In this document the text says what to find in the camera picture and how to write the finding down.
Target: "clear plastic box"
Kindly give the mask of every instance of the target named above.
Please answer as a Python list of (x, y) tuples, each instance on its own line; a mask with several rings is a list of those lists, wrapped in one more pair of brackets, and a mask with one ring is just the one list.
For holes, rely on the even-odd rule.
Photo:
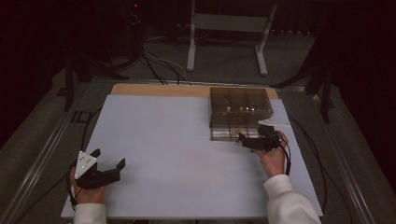
[(209, 103), (212, 141), (233, 141), (239, 132), (257, 136), (258, 121), (274, 114), (265, 89), (211, 88)]

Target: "cable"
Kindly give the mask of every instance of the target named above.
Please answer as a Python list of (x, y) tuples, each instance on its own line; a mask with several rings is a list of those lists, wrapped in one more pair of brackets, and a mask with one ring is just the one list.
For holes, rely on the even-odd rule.
[(150, 42), (150, 41), (153, 41), (153, 40), (167, 38), (167, 37), (168, 36), (166, 36), (166, 35), (157, 35), (157, 36), (152, 37), (151, 39), (146, 39), (145, 42)]
[(291, 33), (289, 32), (288, 37), (286, 38), (286, 41), (285, 41), (284, 48), (283, 48), (283, 56), (282, 56), (282, 59), (280, 60), (280, 62), (279, 62), (279, 63), (277, 64), (277, 66), (276, 66), (276, 69), (275, 69), (275, 72), (274, 72), (274, 76), (273, 76), (273, 78), (272, 78), (271, 81), (270, 81), (270, 85), (272, 85), (272, 83), (273, 83), (273, 81), (274, 81), (274, 79), (275, 79), (275, 77), (276, 77), (277, 69), (279, 68), (279, 66), (283, 63), (283, 61), (284, 61), (285, 58), (286, 58), (286, 46), (288, 45), (290, 36), (291, 36)]
[(88, 117), (87, 123), (85, 124), (85, 128), (84, 128), (84, 132), (82, 133), (82, 139), (81, 139), (81, 147), (80, 147), (80, 151), (85, 151), (84, 150), (84, 143), (85, 143), (85, 135), (87, 135), (87, 130), (88, 130), (88, 126), (90, 126), (91, 120), (96, 116), (97, 113), (99, 113), (102, 110), (102, 107), (100, 107), (99, 109), (97, 109), (95, 112), (93, 112), (92, 114), (90, 114), (90, 116)]
[(323, 205), (322, 205), (323, 214), (325, 212), (325, 208), (326, 208), (326, 205), (327, 205), (327, 197), (328, 197), (328, 189), (327, 189), (326, 178), (325, 178), (325, 175), (326, 175), (330, 179), (332, 184), (335, 186), (336, 190), (338, 191), (338, 194), (341, 196), (341, 199), (343, 200), (344, 205), (346, 206), (346, 210), (347, 210), (348, 215), (349, 215), (349, 221), (350, 221), (351, 224), (353, 224), (353, 218), (352, 218), (352, 214), (351, 214), (351, 211), (349, 209), (349, 206), (347, 205), (347, 200), (345, 199), (345, 197), (342, 194), (341, 190), (337, 187), (337, 185), (335, 184), (334, 180), (331, 178), (331, 176), (329, 175), (327, 170), (324, 168), (324, 166), (323, 166), (323, 164), (321, 162), (321, 159), (319, 157), (318, 148), (317, 148), (315, 142), (313, 141), (311, 136), (308, 134), (308, 132), (303, 128), (303, 126), (297, 121), (297, 119), (295, 119), (289, 113), (288, 113), (288, 116), (290, 117), (291, 121), (293, 121), (295, 124), (297, 124), (297, 126), (301, 129), (301, 131), (303, 132), (303, 134), (304, 134), (304, 136), (305, 136), (305, 138), (306, 138), (306, 140), (307, 140), (307, 142), (308, 142), (308, 144), (309, 144), (309, 146), (310, 146), (315, 158), (318, 161), (320, 172), (321, 172), (322, 178), (323, 178), (324, 190), (325, 190), (325, 197), (323, 199)]
[(213, 32), (213, 30), (210, 30), (209, 32), (207, 32), (206, 35), (203, 35), (203, 36), (200, 36), (200, 37), (195, 37), (195, 39), (197, 39), (197, 40), (203, 39), (203, 38), (209, 36), (212, 32)]
[(82, 188), (79, 189), (79, 191), (77, 192), (75, 198), (77, 198), (77, 196), (81, 193), (81, 191), (82, 191)]
[(286, 151), (286, 149), (282, 146), (282, 144), (280, 144), (279, 140), (278, 140), (278, 139), (275, 139), (275, 138), (273, 137), (272, 134), (268, 133), (265, 129), (261, 129), (261, 131), (264, 132), (266, 136), (271, 137), (272, 140), (273, 140), (275, 143), (277, 143), (277, 145), (278, 145), (280, 148), (282, 148), (283, 152), (285, 152), (285, 157), (286, 157), (286, 171), (285, 171), (285, 175), (289, 175), (289, 174), (290, 174), (290, 169), (291, 169), (291, 151), (290, 151), (289, 144), (288, 144), (284, 139), (282, 139), (282, 138), (279, 137), (279, 139), (280, 139), (282, 142), (286, 143), (286, 146), (287, 146), (288, 149), (289, 149), (289, 153), (288, 153), (288, 151)]
[[(212, 40), (212, 38), (209, 38), (211, 35), (213, 35), (215, 37), (214, 40)], [(197, 37), (196, 38), (196, 45), (197, 46), (208, 46), (208, 45), (231, 45), (234, 44), (238, 41), (241, 40), (245, 40), (248, 39), (250, 36), (252, 36), (252, 34), (250, 35), (245, 35), (241, 38), (237, 38), (237, 39), (233, 39), (230, 41), (223, 41), (224, 37), (222, 37), (220, 34), (218, 34), (217, 32), (212, 32), (210, 31), (208, 34), (202, 36), (202, 37)]]
[(238, 78), (238, 73), (239, 73), (239, 71), (241, 71), (246, 65), (248, 65), (249, 63), (251, 63), (251, 61), (252, 61), (253, 59), (254, 59), (254, 57), (248, 59), (246, 63), (244, 63), (242, 66), (240, 66), (240, 67), (235, 71), (235, 78), (233, 79), (233, 84), (234, 84), (235, 86), (237, 86), (237, 85), (236, 85), (236, 79)]
[(154, 59), (157, 59), (157, 60), (160, 60), (160, 61), (163, 61), (163, 62), (171, 63), (171, 64), (174, 64), (174, 65), (176, 65), (177, 67), (179, 67), (179, 68), (183, 71), (183, 77), (184, 77), (184, 79), (185, 79), (185, 80), (187, 81), (187, 83), (189, 83), (189, 85), (191, 86), (190, 82), (187, 80), (186, 71), (184, 71), (184, 68), (183, 68), (182, 66), (180, 66), (180, 65), (177, 64), (177, 63), (173, 63), (173, 62), (171, 62), (171, 61), (167, 61), (167, 60), (165, 60), (165, 59), (161, 59), (161, 58), (155, 57), (154, 55), (151, 55), (151, 54), (146, 50), (146, 48), (145, 48), (144, 45), (143, 45), (143, 50), (144, 50), (144, 51), (148, 54), (148, 56), (150, 56), (151, 58), (154, 58)]
[[(151, 52), (150, 52), (149, 54), (151, 54), (151, 55), (153, 55), (153, 56), (155, 56), (155, 57), (158, 58), (158, 56), (156, 56), (155, 54), (153, 54), (153, 53), (151, 53)], [(153, 63), (156, 63), (156, 64), (158, 64), (158, 65), (160, 65), (160, 66), (163, 66), (163, 67), (165, 67), (165, 68), (167, 68), (167, 69), (169, 69), (169, 70), (175, 72), (176, 75), (177, 75), (177, 85), (179, 84), (180, 78), (181, 78), (181, 77), (182, 77), (183, 79), (185, 79), (185, 78), (184, 78), (178, 71), (176, 71), (175, 68), (172, 67), (172, 65), (170, 65), (169, 63), (163, 62), (163, 63), (165, 63), (165, 64), (161, 64), (161, 63), (157, 63), (157, 62), (155, 62), (155, 61), (153, 61), (153, 60), (151, 60), (151, 59), (149, 59), (149, 60), (150, 60), (151, 62), (153, 62)]]
[[(70, 172), (72, 170), (72, 168), (77, 165), (77, 160), (75, 160), (67, 169), (66, 172), (66, 176), (70, 176)], [(72, 204), (72, 208), (73, 210), (76, 211), (76, 205), (77, 205), (77, 201), (76, 201), (76, 197), (73, 196), (73, 192), (72, 192), (72, 184), (70, 183), (70, 179), (67, 177), (66, 178), (66, 190), (67, 190), (67, 194), (70, 197), (70, 203)]]
[[(88, 120), (87, 120), (87, 124), (85, 125), (85, 129), (83, 132), (83, 136), (82, 136), (82, 141), (81, 141), (81, 151), (83, 151), (83, 147), (84, 147), (84, 139), (85, 139), (85, 135), (88, 129), (88, 126), (91, 122), (91, 120), (93, 119), (93, 117), (99, 112), (101, 111), (102, 108), (96, 110), (95, 112), (93, 112)], [(67, 171), (67, 174), (63, 175), (58, 181), (56, 181), (51, 187), (49, 187), (44, 193), (42, 193), (34, 202), (32, 202), (31, 205), (29, 205), (22, 213), (21, 215), (16, 219), (15, 224), (20, 223), (21, 220), (26, 216), (26, 214), (29, 213), (29, 211), (38, 203), (40, 202), (45, 196), (47, 196), (51, 191), (53, 191), (60, 183), (62, 183), (62, 181), (68, 177), (69, 175), (69, 169)]]
[(168, 83), (166, 80), (154, 71), (154, 68), (151, 66), (151, 63), (149, 62), (149, 59), (146, 57), (146, 55), (143, 54), (142, 56), (146, 60), (147, 66), (151, 70), (152, 74), (161, 82), (161, 84), (167, 85)]

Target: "tripod leg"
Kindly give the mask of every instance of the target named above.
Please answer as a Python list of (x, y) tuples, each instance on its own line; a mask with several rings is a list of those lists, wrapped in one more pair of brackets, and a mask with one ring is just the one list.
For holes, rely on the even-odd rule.
[(90, 70), (89, 70), (87, 64), (75, 52), (72, 52), (71, 63), (72, 63), (73, 70), (76, 73), (79, 81), (81, 81), (81, 82), (90, 82), (91, 81), (92, 76), (91, 76), (91, 73), (90, 73)]
[(324, 83), (326, 70), (316, 71), (305, 86), (306, 94), (317, 94), (320, 86)]
[(271, 88), (276, 88), (276, 89), (282, 89), (285, 88), (287, 86), (289, 86), (290, 84), (304, 78), (304, 77), (308, 77), (311, 76), (313, 73), (318, 72), (321, 69), (322, 65), (317, 65), (317, 66), (313, 66), (312, 68), (306, 70), (305, 72), (299, 73), (294, 77), (291, 77), (281, 83), (275, 84), (275, 85), (270, 85)]
[(326, 121), (326, 123), (330, 123), (329, 121), (329, 103), (330, 103), (330, 89), (332, 85), (332, 72), (330, 70), (326, 71), (326, 77), (323, 82), (323, 95), (322, 102), (320, 106), (320, 114)]
[(65, 58), (65, 85), (66, 85), (66, 104), (64, 107), (64, 111), (68, 111), (70, 105), (73, 104), (74, 101), (74, 85), (73, 85), (73, 66), (72, 66), (72, 56), (70, 51), (66, 52)]

